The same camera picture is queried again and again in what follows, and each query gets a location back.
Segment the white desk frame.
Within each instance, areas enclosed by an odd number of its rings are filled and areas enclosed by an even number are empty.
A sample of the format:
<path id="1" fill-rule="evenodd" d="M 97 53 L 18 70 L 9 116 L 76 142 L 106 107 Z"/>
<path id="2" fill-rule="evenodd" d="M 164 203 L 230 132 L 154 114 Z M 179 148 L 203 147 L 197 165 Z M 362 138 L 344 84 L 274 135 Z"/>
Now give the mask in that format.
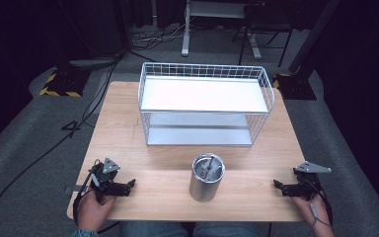
<path id="1" fill-rule="evenodd" d="M 186 0 L 185 31 L 181 56 L 190 54 L 190 21 L 195 17 L 243 19 L 245 3 L 213 2 L 208 0 Z"/>

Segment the person's blue sleeve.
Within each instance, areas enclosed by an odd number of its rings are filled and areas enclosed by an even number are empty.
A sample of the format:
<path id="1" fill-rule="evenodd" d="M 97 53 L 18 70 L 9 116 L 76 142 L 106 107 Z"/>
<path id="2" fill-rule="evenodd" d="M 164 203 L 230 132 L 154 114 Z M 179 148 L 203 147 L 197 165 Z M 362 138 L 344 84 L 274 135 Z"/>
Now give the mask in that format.
<path id="1" fill-rule="evenodd" d="M 70 237 L 100 237 L 99 233 L 93 230 L 77 229 Z"/>

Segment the black chair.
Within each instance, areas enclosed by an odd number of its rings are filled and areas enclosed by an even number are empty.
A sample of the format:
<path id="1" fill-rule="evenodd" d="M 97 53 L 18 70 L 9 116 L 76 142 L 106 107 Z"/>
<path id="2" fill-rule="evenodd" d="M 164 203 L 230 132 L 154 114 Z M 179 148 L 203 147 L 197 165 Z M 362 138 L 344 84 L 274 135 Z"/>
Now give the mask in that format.
<path id="1" fill-rule="evenodd" d="M 238 63 L 242 63 L 247 43 L 255 41 L 256 35 L 271 35 L 265 46 L 281 49 L 281 56 L 278 61 L 278 66 L 280 66 L 293 32 L 293 26 L 286 11 L 278 4 L 262 1 L 245 5 L 243 14 L 241 26 L 232 38 L 235 40 L 239 34 L 243 34 Z M 272 46 L 271 43 L 279 34 L 286 34 L 284 44 Z"/>

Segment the person's left hand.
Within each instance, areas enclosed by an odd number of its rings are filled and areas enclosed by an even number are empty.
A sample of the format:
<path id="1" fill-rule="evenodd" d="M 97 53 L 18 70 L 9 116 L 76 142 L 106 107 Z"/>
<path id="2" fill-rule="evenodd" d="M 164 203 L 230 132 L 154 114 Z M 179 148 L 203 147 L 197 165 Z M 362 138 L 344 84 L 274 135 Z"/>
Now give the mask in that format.
<path id="1" fill-rule="evenodd" d="M 99 203 L 94 191 L 87 192 L 79 202 L 78 229 L 97 232 L 106 222 L 115 202 L 116 197 L 108 196 Z"/>

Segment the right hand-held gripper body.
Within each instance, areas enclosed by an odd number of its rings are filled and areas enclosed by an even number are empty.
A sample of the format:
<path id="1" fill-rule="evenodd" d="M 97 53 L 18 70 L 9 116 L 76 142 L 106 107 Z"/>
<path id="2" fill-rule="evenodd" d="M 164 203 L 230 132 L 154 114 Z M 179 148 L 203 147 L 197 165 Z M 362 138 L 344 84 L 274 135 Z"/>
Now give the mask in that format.
<path id="1" fill-rule="evenodd" d="M 291 197 L 304 197 L 306 200 L 310 200 L 314 195 L 319 195 L 323 191 L 318 175 L 331 172 L 332 169 L 329 167 L 305 161 L 293 168 L 298 183 L 285 185 L 284 189 L 290 191 Z"/>

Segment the silver metal cup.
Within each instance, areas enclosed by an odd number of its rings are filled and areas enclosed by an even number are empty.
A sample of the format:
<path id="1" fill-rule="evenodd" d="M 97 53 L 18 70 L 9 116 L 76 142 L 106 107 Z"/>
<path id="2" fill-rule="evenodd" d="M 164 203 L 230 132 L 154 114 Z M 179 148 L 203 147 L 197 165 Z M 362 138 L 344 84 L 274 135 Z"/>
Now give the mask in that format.
<path id="1" fill-rule="evenodd" d="M 198 155 L 191 165 L 189 193 L 200 202 L 211 201 L 225 174 L 222 158 L 214 153 Z"/>

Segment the person's right hand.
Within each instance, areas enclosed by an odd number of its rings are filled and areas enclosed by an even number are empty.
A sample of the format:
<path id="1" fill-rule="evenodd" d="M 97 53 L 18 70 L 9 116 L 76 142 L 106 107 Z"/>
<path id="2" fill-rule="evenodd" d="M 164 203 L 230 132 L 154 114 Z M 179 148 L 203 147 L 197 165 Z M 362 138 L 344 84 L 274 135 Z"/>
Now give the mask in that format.
<path id="1" fill-rule="evenodd" d="M 313 237 L 335 237 L 323 197 L 323 194 L 319 194 L 314 195 L 310 200 L 306 200 L 304 197 L 291 197 L 290 199 L 300 211 L 305 222 L 310 225 Z"/>

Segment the black stand base striped tape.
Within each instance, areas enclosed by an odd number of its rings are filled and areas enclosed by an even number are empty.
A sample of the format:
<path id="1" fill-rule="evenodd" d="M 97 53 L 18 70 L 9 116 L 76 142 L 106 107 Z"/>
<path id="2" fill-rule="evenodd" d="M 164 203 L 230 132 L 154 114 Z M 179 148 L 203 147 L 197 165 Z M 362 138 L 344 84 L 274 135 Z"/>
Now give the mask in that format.
<path id="1" fill-rule="evenodd" d="M 85 86 L 91 72 L 88 70 L 73 70 L 70 72 L 55 69 L 40 90 L 41 96 L 74 97 L 83 96 Z"/>
<path id="2" fill-rule="evenodd" d="M 272 85 L 278 89 L 284 100 L 316 101 L 317 97 L 307 80 L 285 73 L 272 76 Z"/>

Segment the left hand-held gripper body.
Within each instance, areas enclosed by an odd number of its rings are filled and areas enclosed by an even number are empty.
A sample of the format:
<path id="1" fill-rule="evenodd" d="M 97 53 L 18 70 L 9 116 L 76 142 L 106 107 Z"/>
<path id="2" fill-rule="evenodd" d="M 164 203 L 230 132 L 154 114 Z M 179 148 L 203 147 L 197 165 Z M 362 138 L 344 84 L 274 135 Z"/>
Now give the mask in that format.
<path id="1" fill-rule="evenodd" d="M 97 201 L 105 196 L 121 197 L 124 190 L 129 190 L 127 184 L 116 183 L 114 178 L 120 167 L 110 158 L 104 162 L 96 160 L 90 170 L 91 189 L 96 193 Z"/>

